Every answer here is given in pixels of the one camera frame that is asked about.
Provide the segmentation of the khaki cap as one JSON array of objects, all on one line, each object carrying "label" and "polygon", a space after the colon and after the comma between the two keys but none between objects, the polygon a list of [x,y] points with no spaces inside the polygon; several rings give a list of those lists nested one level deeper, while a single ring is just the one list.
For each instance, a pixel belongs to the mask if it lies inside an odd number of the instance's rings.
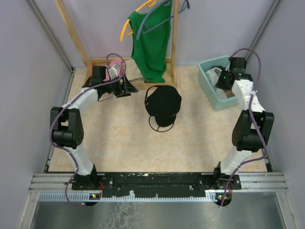
[{"label": "khaki cap", "polygon": [[235,97],[234,93],[231,90],[224,90],[224,94],[225,94],[226,98]]}]

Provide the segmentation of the wooden clothes rack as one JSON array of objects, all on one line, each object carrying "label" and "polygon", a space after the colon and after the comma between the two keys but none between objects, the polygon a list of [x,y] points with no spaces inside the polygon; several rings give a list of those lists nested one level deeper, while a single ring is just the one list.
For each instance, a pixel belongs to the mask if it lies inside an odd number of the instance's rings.
[{"label": "wooden clothes rack", "polygon": [[[178,28],[178,3],[179,1],[174,1],[174,15],[173,15],[173,25],[172,25],[172,53],[170,57],[166,57],[165,62],[167,64],[167,69],[163,74],[165,79],[164,85],[177,86],[177,73],[176,73],[176,41],[177,41],[177,28]],[[85,80],[87,80],[92,74],[92,67],[95,65],[105,65],[106,58],[93,58],[90,59],[88,54],[79,38],[79,35],[75,29],[71,16],[62,0],[56,0],[55,4],[57,9],[63,19],[65,26],[72,38],[74,45],[87,69],[87,74]]]}]

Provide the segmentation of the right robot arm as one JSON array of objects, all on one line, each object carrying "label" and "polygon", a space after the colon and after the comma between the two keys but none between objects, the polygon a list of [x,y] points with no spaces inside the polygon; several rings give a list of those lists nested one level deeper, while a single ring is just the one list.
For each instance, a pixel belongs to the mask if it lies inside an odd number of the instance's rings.
[{"label": "right robot arm", "polygon": [[246,73],[246,59],[229,57],[229,65],[224,69],[216,87],[230,90],[236,97],[241,113],[232,132],[233,147],[213,172],[213,184],[225,188],[232,183],[238,169],[251,154],[266,147],[274,124],[274,114],[267,112],[258,101],[254,82]]}]

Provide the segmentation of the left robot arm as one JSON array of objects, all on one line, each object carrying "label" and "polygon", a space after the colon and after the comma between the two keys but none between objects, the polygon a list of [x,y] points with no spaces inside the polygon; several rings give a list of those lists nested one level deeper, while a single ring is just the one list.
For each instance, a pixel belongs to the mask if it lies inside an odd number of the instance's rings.
[{"label": "left robot arm", "polygon": [[55,148],[64,150],[75,165],[74,183],[80,188],[94,189],[99,177],[83,145],[84,129],[81,116],[104,94],[130,96],[138,90],[126,77],[126,64],[112,62],[108,66],[96,65],[92,76],[80,92],[67,104],[53,107],[50,113],[49,139]]}]

